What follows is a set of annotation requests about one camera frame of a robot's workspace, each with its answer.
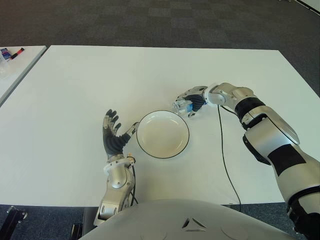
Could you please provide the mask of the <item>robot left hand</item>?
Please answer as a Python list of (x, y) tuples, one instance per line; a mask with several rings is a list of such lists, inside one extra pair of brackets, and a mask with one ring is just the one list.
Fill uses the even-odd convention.
[(117, 111), (112, 109), (109, 109), (103, 118), (102, 140), (108, 158), (123, 154), (124, 147), (138, 130), (140, 124), (139, 122), (133, 123), (126, 132), (119, 135), (118, 131), (122, 124), (118, 120)]

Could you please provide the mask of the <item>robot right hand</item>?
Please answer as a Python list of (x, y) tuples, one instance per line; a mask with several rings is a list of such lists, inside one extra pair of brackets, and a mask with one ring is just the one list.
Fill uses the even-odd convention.
[(196, 86), (180, 94), (172, 104), (173, 111), (180, 116), (192, 118), (206, 104), (204, 92), (207, 86)]

